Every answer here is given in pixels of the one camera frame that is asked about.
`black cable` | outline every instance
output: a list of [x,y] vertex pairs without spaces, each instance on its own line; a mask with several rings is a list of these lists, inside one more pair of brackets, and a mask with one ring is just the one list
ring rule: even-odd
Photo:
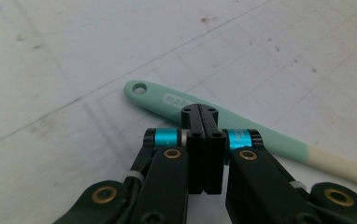
[[[152,162],[152,158],[149,158],[148,160],[145,160],[141,165],[137,167],[137,171],[144,175],[150,168],[150,164]],[[141,181],[133,176],[128,176],[125,178],[123,181],[123,184],[126,186],[128,189],[127,197],[128,197],[128,203],[126,208],[121,212],[120,217],[118,220],[115,222],[116,224],[127,224],[130,221],[130,216],[135,208],[136,202],[138,195],[140,194],[142,183]]]

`blue spacer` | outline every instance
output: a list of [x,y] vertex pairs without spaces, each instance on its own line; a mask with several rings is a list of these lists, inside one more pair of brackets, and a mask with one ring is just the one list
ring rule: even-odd
[[156,129],[154,145],[156,147],[176,147],[178,145],[178,130],[168,128]]
[[235,150],[239,147],[251,147],[251,136],[247,129],[227,129],[229,149]]

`mint green toothbrush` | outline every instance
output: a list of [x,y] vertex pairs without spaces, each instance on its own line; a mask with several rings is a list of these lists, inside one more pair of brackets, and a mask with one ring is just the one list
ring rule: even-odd
[[334,175],[340,175],[357,183],[357,162],[309,146],[202,99],[142,80],[129,81],[124,87],[124,92],[135,104],[178,123],[180,123],[181,108],[185,105],[197,103],[213,106],[220,112],[220,128],[256,129],[263,137],[265,147],[272,153]]

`white cable tie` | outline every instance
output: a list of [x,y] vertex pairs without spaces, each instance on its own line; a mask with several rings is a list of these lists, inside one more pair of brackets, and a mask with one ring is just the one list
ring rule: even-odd
[[129,171],[126,177],[129,176],[139,179],[141,183],[143,183],[145,179],[144,176],[138,171]]
[[303,182],[298,181],[298,180],[294,180],[292,182],[290,182],[290,184],[293,186],[293,188],[295,189],[304,189],[307,190],[307,186],[305,186],[305,184],[303,184]]

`white surface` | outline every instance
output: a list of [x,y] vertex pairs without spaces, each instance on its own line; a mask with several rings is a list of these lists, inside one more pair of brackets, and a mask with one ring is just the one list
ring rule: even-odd
[[[357,1],[0,0],[0,223],[53,222],[172,126],[124,98],[135,78],[357,161]],[[191,196],[188,223],[229,223],[224,197]]]

